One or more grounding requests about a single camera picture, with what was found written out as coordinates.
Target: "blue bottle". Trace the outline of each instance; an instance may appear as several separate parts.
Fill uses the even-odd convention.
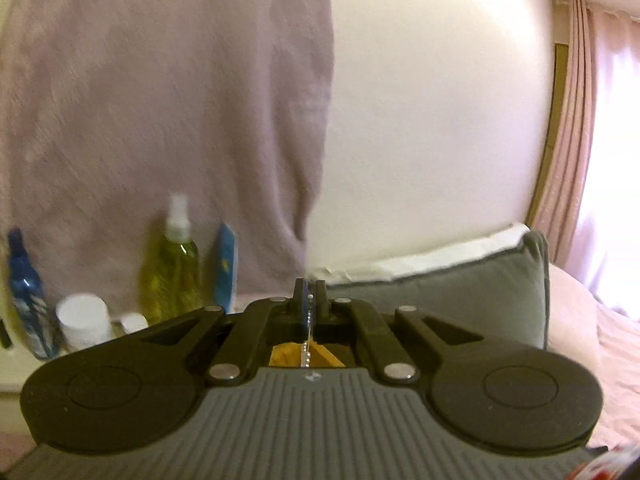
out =
[[[27,334],[29,350],[38,359],[51,359],[56,357],[59,351],[56,341],[55,313],[47,307],[44,300],[42,281],[24,249],[20,229],[9,231],[7,239],[10,249],[9,287]]]

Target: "white logo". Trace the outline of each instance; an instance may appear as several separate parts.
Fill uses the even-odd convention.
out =
[[[320,375],[318,372],[312,372],[310,374],[305,375],[305,379],[311,383],[315,383],[316,381],[319,381],[320,379],[322,379],[322,375]]]

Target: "yellow-green liquid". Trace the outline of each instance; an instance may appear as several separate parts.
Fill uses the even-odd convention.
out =
[[[166,321],[202,306],[200,297],[200,261],[198,248],[166,238],[160,244],[149,281],[148,313],[150,324]]]

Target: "gray pillow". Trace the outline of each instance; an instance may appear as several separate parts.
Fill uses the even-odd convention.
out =
[[[393,282],[351,283],[329,288],[331,298],[371,303],[379,312],[415,305],[480,335],[515,339],[546,348],[549,266],[545,237],[526,233],[515,248]]]

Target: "gray ribbed panel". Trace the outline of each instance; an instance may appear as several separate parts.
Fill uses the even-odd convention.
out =
[[[115,456],[40,446],[10,480],[563,480],[591,459],[578,449],[514,458],[447,433],[418,394],[375,383],[364,369],[263,368],[210,390],[170,436]]]

